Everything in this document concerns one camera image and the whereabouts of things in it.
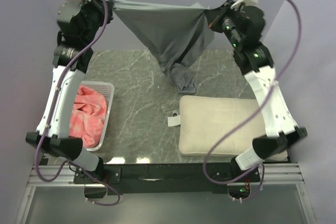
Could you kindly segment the grey pillowcase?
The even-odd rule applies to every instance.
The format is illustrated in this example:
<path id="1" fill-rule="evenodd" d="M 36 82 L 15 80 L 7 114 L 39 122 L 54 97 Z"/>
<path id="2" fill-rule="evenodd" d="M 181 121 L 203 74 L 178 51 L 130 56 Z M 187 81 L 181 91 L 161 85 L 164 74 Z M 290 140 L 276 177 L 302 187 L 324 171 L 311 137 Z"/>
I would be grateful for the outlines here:
<path id="1" fill-rule="evenodd" d="M 157 60 L 178 93 L 194 94 L 196 78 L 190 66 L 214 39 L 207 8 L 199 3 L 177 6 L 109 0 L 113 11 Z"/>

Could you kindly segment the beige pillow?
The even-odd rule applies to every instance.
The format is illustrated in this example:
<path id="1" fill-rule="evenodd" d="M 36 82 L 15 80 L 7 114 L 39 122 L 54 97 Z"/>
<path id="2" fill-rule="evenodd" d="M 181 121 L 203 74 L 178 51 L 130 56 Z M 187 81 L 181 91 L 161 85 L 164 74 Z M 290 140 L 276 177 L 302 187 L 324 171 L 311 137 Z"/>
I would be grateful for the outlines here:
<path id="1" fill-rule="evenodd" d="M 181 97 L 178 150 L 183 155 L 205 156 L 221 137 L 247 119 L 258 107 L 254 99 Z M 237 156 L 252 146 L 254 138 L 265 133 L 265 123 L 259 114 L 223 141 L 212 155 Z"/>

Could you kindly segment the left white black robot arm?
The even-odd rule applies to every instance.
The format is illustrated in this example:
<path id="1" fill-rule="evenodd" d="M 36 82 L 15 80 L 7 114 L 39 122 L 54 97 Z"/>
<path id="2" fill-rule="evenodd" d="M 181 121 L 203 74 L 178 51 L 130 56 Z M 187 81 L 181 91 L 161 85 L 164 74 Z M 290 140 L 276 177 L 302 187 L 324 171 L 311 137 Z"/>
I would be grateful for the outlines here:
<path id="1" fill-rule="evenodd" d="M 81 168 L 93 183 L 105 178 L 102 158 L 86 150 L 82 139 L 71 137 L 69 131 L 77 90 L 93 55 L 91 47 L 112 19 L 110 1 L 89 0 L 60 6 L 48 101 L 37 129 L 26 134 L 26 142 L 36 148 L 35 166 L 39 164 L 39 154 L 44 152 Z"/>

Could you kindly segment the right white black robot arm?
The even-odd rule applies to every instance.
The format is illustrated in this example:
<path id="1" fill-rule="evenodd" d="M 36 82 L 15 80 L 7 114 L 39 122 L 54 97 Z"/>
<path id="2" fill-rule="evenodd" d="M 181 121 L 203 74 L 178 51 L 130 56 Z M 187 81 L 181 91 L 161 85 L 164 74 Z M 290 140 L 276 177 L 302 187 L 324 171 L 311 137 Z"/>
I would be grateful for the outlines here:
<path id="1" fill-rule="evenodd" d="M 250 85 L 264 119 L 266 133 L 232 159 L 230 175 L 241 182 L 249 169 L 269 157 L 290 149 L 307 137 L 286 105 L 269 49 L 260 41 L 265 26 L 264 12 L 255 5 L 227 0 L 207 15 L 208 27 L 223 33 L 234 49 L 233 58 Z"/>

